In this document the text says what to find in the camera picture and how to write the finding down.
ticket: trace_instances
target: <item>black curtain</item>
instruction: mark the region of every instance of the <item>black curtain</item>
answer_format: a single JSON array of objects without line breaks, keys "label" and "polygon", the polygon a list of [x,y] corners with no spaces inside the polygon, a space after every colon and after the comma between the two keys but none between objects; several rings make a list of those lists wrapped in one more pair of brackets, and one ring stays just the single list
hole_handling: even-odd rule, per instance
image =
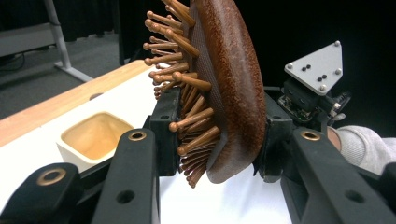
[{"label": "black curtain", "polygon": [[[186,6],[189,0],[178,0]],[[153,11],[158,15],[169,15],[165,10],[165,4],[161,0],[118,0],[117,11],[119,15],[116,22],[116,30],[119,31],[120,41],[120,64],[125,61],[132,62],[145,59],[150,56],[148,50],[143,50],[143,43],[149,41],[151,35],[156,35],[145,26],[147,12]]]},{"label": "black curtain", "polygon": [[[64,40],[114,30],[116,0],[53,0]],[[0,31],[48,22],[43,0],[0,0]]]}]

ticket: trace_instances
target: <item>gray sleeve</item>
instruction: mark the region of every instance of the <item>gray sleeve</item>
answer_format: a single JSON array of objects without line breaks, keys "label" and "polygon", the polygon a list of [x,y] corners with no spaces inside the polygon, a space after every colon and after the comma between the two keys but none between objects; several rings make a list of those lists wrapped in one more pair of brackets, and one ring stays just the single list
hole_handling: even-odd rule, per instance
[{"label": "gray sleeve", "polygon": [[396,138],[381,138],[371,129],[353,125],[335,131],[341,154],[354,165],[381,175],[386,164],[396,161]]}]

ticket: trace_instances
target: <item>brown hairbrush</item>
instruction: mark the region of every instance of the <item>brown hairbrush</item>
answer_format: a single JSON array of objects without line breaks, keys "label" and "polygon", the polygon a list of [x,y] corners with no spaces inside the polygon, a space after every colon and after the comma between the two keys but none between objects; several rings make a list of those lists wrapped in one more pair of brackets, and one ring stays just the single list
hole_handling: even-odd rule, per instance
[{"label": "brown hairbrush", "polygon": [[143,48],[155,96],[180,87],[178,132],[180,168],[194,188],[206,172],[221,183],[247,168],[259,154],[265,134],[262,75],[248,29],[233,0],[191,0],[187,7],[162,0],[166,17],[149,11],[152,36]]}]

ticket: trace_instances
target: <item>square ceramic bowl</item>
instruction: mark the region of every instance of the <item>square ceramic bowl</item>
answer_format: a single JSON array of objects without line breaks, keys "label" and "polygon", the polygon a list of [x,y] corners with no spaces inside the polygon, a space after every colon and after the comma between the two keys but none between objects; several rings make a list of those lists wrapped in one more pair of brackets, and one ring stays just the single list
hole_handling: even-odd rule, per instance
[{"label": "square ceramic bowl", "polygon": [[111,158],[120,137],[132,128],[108,112],[99,112],[66,129],[56,144],[64,161],[83,172]]}]

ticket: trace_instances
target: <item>metal stand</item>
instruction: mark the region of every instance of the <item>metal stand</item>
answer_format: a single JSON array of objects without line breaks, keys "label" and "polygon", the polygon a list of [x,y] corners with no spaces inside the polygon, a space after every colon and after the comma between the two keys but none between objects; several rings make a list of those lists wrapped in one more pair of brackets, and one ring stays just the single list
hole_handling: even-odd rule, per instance
[{"label": "metal stand", "polygon": [[36,49],[55,43],[61,57],[61,61],[55,63],[55,66],[84,82],[92,80],[92,77],[72,67],[55,6],[52,0],[44,0],[44,3],[49,15],[49,23],[1,32],[0,56],[26,51],[28,49]]}]

